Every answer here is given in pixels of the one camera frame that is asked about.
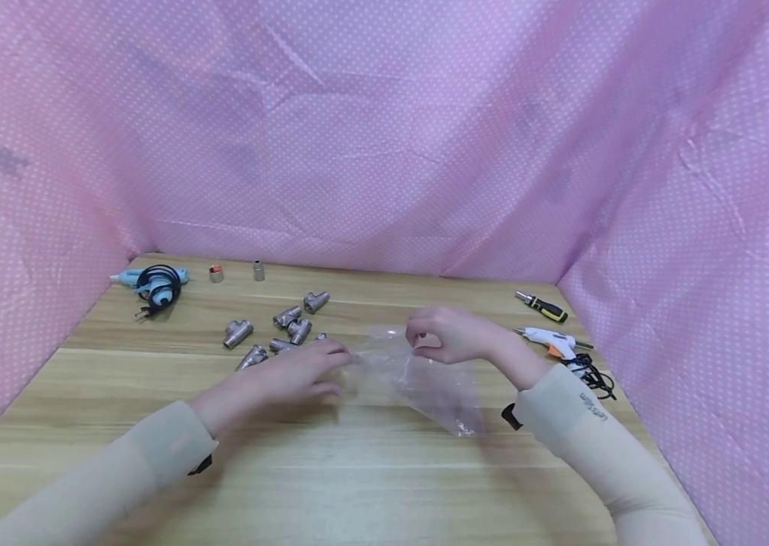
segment hand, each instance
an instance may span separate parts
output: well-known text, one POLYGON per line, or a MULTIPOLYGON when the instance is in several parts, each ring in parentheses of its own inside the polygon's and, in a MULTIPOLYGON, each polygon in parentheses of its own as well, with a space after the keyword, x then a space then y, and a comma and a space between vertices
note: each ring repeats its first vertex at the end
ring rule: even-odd
POLYGON ((291 402, 323 394, 339 396, 339 385, 319 379, 349 361, 343 344, 332 339, 314 340, 236 375, 254 384, 263 403, 291 402))
POLYGON ((487 318, 454 308, 415 311, 406 324, 406 340, 414 347, 427 334, 435 335, 441 347, 415 347, 414 354, 447 364, 476 358, 493 361, 497 347, 516 338, 487 318))
POLYGON ((190 400, 188 406, 216 438, 235 419, 268 403, 338 396, 338 385, 318 380, 349 361, 348 349, 338 341, 311 341, 230 375, 190 400))
POLYGON ((551 367, 510 330, 469 311, 425 308, 406 324, 406 340, 414 354, 454 364, 483 358, 503 372, 518 391, 532 388, 551 367), (440 347, 415 347, 420 338, 435 335, 440 347))

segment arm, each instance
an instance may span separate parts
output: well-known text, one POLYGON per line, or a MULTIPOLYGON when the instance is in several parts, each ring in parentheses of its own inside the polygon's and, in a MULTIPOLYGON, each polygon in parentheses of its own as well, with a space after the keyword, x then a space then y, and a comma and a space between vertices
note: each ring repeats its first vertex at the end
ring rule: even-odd
POLYGON ((0 521, 0 546, 97 544, 133 508, 196 469, 235 419, 266 403, 338 395, 337 385, 317 380, 349 360, 337 341, 315 341, 149 415, 11 511, 0 521))
POLYGON ((667 472, 565 366, 549 366, 509 330, 457 309, 416 312, 413 346, 435 334, 440 347, 419 356, 446 363, 483 358, 515 385, 513 414, 585 479, 608 508, 621 546, 707 544, 694 512, 667 472))

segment black power cord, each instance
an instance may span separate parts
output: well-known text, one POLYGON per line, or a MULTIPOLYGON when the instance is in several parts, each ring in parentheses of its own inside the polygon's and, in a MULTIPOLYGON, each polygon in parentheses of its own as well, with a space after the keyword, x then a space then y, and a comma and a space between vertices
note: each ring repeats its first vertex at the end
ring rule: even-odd
POLYGON ((587 353, 579 353, 575 358, 573 358, 573 360, 564 360, 562 362, 563 365, 567 368, 570 368, 570 364, 576 364, 578 368, 575 366, 570 368, 573 370, 573 373, 585 372, 582 377, 582 381, 584 381, 585 384, 594 391, 605 392, 604 396, 597 396, 598 400, 605 400, 607 398, 618 400, 614 393, 615 381, 613 381, 609 375, 604 374, 601 372, 601 370, 597 369, 597 366, 594 366, 594 361, 591 358, 591 355, 587 353))
POLYGON ((181 277, 178 275, 178 271, 166 264, 151 265, 150 268, 144 268, 136 281, 136 288, 144 287, 150 281, 154 280, 154 278, 165 278, 165 280, 168 281, 168 284, 154 287, 148 292, 139 293, 139 298, 145 300, 145 303, 148 305, 143 306, 143 308, 136 313, 136 316, 143 315, 145 318, 153 317, 159 312, 171 308, 171 306, 178 301, 179 295, 181 295, 181 277), (160 298, 158 298, 158 296, 166 290, 172 291, 172 298, 160 303, 160 298))

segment metal pipe fitting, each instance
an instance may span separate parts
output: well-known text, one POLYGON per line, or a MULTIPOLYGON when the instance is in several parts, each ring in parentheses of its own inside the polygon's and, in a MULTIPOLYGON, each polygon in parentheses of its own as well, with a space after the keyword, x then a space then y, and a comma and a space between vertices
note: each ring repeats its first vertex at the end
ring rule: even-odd
POLYGON ((281 353, 287 352, 289 350, 294 350, 297 348, 297 345, 294 345, 292 343, 289 343, 289 341, 285 341, 283 339, 277 339, 272 338, 269 340, 269 349, 273 350, 275 355, 281 355, 281 353))
POLYGON ((248 354, 243 356, 242 361, 236 366, 236 372, 239 372, 240 369, 257 366, 257 364, 263 362, 267 358, 269 358, 269 355, 266 354, 266 349, 263 345, 254 344, 253 347, 251 347, 251 350, 248 351, 248 354))
POLYGON ((311 331, 312 323, 307 318, 291 322, 287 326, 287 334, 290 335, 290 342, 294 345, 303 345, 303 341, 309 337, 311 331))
POLYGON ((224 347, 233 349, 233 347, 241 344, 242 340, 244 340, 246 337, 249 337, 249 335, 254 332, 254 327, 252 326, 251 322, 248 321, 230 321, 230 323, 226 325, 226 329, 224 331, 226 332, 226 337, 224 338, 224 347))
POLYGON ((224 269, 218 264, 213 264, 211 268, 209 268, 209 281, 220 282, 223 280, 224 280, 224 269))
POLYGON ((303 298, 303 306, 310 315, 315 315, 315 313, 320 311, 328 301, 329 292, 326 290, 317 295, 313 292, 309 292, 306 294, 306 297, 303 298))
POLYGON ((256 259, 254 260, 254 281, 264 281, 266 278, 266 271, 263 269, 263 262, 256 259))
POLYGON ((294 305, 292 308, 287 309, 286 311, 279 312, 276 316, 273 317, 273 324, 275 324, 275 327, 280 330, 286 330, 287 326, 297 320, 300 315, 303 314, 303 310, 300 309, 300 306, 294 305))

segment wrinkled fabric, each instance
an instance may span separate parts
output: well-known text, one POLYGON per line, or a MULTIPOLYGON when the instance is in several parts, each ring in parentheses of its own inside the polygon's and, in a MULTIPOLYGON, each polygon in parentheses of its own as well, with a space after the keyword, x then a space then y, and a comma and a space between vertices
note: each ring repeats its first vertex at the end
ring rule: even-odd
POLYGON ((150 249, 558 282, 769 544, 769 0, 0 0, 0 413, 150 249))

